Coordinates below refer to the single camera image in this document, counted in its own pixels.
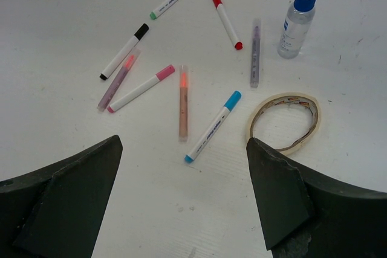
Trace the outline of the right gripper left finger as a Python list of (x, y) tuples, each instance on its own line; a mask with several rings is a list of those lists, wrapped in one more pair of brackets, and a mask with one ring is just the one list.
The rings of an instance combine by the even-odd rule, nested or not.
[(113, 135), (1, 181), (1, 257), (91, 257), (122, 151)]

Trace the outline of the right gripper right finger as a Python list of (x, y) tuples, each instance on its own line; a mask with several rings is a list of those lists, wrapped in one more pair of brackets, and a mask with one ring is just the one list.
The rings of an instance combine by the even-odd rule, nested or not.
[(256, 138), (246, 150), (273, 257), (386, 256), (386, 193), (326, 176)]

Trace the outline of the masking tape roll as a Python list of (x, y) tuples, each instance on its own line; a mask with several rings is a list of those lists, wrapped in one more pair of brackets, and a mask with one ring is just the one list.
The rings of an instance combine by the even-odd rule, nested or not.
[(286, 92), (270, 96), (269, 98), (260, 102), (260, 104), (257, 105), (257, 107), (250, 114), (246, 125), (246, 142), (253, 138), (253, 129), (260, 116), (270, 108), (279, 105), (302, 106), (308, 109), (311, 114), (311, 124), (307, 129), (307, 132), (295, 140), (290, 146), (276, 149), (276, 151), (280, 152), (281, 154), (289, 156), (297, 152), (312, 139), (320, 127), (322, 114), (318, 101), (310, 95), (302, 94), (300, 92)]

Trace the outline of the grey clear pen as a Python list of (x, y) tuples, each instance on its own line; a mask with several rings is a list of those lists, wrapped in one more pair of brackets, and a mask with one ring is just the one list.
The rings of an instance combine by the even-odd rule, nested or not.
[(259, 62), (261, 46), (261, 20), (259, 18), (253, 21), (252, 31), (252, 60), (250, 66), (250, 86), (257, 88), (259, 84)]

